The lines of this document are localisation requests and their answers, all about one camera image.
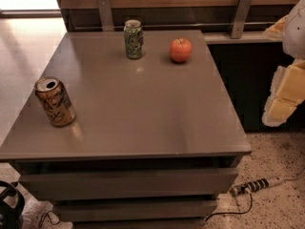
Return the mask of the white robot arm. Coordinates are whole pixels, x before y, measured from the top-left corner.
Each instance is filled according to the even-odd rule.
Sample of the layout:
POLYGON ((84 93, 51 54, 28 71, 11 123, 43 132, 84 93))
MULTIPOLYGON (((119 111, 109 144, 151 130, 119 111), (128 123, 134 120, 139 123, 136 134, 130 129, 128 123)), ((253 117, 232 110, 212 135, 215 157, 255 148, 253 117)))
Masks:
POLYGON ((305 0, 266 29, 263 36, 281 41, 283 51, 294 59, 288 67, 277 67, 264 107, 263 124, 278 127, 305 100, 305 0))

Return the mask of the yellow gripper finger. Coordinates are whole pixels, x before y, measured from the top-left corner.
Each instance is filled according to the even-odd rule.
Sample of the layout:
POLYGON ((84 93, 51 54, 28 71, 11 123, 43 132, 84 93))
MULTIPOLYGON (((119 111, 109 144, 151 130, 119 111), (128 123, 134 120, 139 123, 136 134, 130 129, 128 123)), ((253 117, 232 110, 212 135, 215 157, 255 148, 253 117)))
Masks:
POLYGON ((280 18, 278 21, 276 21, 273 25, 271 25, 263 32, 263 36, 269 40, 281 41, 284 31, 284 24, 287 18, 287 15, 280 18))
POLYGON ((262 122, 269 127, 285 123, 305 100, 305 60, 296 59, 287 68, 278 66, 272 80, 262 122))

